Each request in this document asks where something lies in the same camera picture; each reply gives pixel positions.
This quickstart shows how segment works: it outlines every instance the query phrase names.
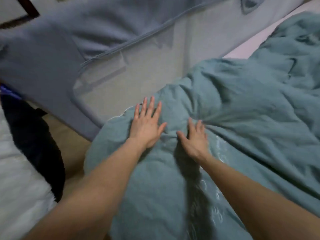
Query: green quilt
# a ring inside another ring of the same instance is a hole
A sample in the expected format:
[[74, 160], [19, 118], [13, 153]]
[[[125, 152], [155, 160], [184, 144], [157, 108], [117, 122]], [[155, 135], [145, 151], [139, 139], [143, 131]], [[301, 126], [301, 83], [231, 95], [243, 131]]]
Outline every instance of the green quilt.
[[[248, 60], [205, 60], [166, 85], [155, 97], [168, 126], [134, 170], [112, 238], [251, 239], [181, 148], [176, 131], [187, 133], [189, 117], [203, 120], [218, 160], [320, 217], [319, 96], [320, 16], [307, 12], [280, 24]], [[86, 173], [125, 142], [133, 114], [105, 124]]]

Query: forearm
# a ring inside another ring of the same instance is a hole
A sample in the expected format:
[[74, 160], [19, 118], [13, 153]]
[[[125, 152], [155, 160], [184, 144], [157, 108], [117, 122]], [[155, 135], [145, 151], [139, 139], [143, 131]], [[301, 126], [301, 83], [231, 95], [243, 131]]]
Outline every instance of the forearm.
[[72, 239], [79, 232], [101, 225], [101, 221], [107, 231], [144, 149], [128, 139], [43, 218], [26, 239]]
[[210, 154], [200, 161], [255, 240], [320, 237], [320, 220], [313, 214]]

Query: person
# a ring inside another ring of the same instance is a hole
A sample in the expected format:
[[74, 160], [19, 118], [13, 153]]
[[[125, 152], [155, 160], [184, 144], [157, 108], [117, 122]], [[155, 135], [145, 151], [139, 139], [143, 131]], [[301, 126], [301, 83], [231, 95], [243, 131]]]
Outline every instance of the person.
[[[141, 154], [158, 141], [166, 123], [158, 126], [162, 104], [154, 115], [154, 97], [141, 112], [136, 105], [130, 136], [94, 169], [68, 198], [62, 200], [29, 232], [25, 240], [74, 239], [90, 235], [103, 239]], [[189, 137], [177, 131], [186, 153], [210, 175], [253, 239], [320, 239], [320, 219], [216, 160], [208, 150], [205, 126], [189, 119]]]

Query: black object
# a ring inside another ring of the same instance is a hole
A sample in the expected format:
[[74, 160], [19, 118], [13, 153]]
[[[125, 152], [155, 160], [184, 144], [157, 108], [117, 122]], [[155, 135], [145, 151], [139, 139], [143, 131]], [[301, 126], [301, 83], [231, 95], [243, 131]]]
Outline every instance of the black object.
[[15, 146], [51, 185], [51, 191], [59, 202], [66, 174], [61, 151], [42, 118], [43, 113], [10, 95], [0, 95], [0, 99]]

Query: person's right hand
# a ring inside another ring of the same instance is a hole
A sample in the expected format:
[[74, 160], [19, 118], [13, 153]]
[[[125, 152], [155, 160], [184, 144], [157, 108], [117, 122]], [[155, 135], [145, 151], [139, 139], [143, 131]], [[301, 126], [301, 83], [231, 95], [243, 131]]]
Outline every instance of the person's right hand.
[[177, 131], [177, 135], [181, 140], [183, 148], [186, 153], [196, 162], [200, 163], [201, 158], [209, 153], [208, 137], [205, 133], [205, 126], [201, 120], [198, 121], [197, 125], [194, 126], [192, 119], [189, 118], [189, 139], [181, 131]]

